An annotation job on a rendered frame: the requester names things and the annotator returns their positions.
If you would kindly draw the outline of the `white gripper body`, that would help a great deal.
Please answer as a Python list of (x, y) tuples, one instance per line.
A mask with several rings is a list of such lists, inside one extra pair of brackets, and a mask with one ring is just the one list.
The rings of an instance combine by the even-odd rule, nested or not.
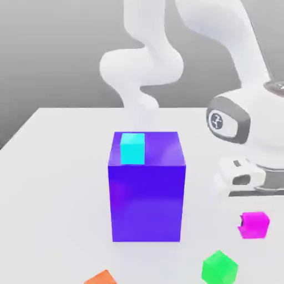
[(235, 211), (284, 211), (284, 189), (232, 191), (222, 207)]

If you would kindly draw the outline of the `small orange cube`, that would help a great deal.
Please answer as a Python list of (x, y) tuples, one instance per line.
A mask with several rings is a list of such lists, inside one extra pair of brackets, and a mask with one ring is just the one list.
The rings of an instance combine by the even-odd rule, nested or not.
[(104, 270), (86, 280), (83, 284), (117, 284), (117, 282), (108, 270)]

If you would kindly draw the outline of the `large purple box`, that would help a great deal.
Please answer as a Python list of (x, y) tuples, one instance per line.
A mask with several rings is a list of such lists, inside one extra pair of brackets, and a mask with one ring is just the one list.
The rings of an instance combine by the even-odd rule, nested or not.
[(178, 133), (146, 132), (143, 165), (120, 162), (121, 136), (108, 162), (113, 241), (179, 242), (186, 162)]

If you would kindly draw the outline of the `small magenta cube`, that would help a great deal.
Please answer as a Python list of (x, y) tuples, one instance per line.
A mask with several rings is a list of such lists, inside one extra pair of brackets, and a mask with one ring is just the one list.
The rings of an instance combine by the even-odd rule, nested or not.
[(264, 239), (270, 224), (270, 218), (264, 212), (244, 212), (240, 215), (238, 227), (243, 239)]

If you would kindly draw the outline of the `small green cube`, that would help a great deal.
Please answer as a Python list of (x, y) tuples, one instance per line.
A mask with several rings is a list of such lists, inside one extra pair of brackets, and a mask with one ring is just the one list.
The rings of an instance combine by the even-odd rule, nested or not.
[(207, 284), (233, 284), (238, 269), (235, 261), (218, 250), (203, 261), (201, 278)]

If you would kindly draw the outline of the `small cyan cube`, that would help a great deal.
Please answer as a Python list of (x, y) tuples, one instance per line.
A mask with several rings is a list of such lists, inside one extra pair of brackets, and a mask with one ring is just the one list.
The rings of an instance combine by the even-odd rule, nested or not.
[(123, 165), (145, 164), (144, 133), (122, 133), (120, 140), (120, 160)]

